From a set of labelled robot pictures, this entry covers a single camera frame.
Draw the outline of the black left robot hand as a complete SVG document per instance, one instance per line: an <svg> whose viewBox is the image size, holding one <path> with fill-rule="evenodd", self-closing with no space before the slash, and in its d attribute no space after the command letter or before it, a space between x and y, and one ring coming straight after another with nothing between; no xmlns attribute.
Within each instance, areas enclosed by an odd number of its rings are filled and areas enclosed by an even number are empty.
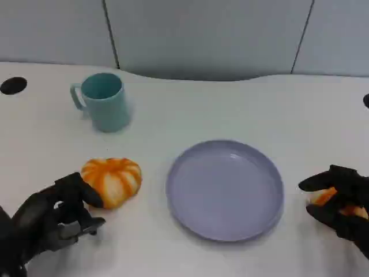
<svg viewBox="0 0 369 277"><path fill-rule="evenodd" d="M101 208L103 201L78 172L29 196L12 217L21 261L27 263L45 251L67 248L83 235L96 235L106 220L92 217L84 204Z"/></svg>

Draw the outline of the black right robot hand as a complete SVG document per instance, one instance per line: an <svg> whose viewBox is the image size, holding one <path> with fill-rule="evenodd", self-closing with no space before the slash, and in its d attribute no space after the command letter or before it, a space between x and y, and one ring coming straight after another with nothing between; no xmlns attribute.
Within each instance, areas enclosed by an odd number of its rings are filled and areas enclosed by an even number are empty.
<svg viewBox="0 0 369 277"><path fill-rule="evenodd" d="M306 211L368 257L368 216L362 214L368 212L368 177L332 164L327 171L301 181L298 187L305 192L331 192L324 201L307 204Z"/></svg>

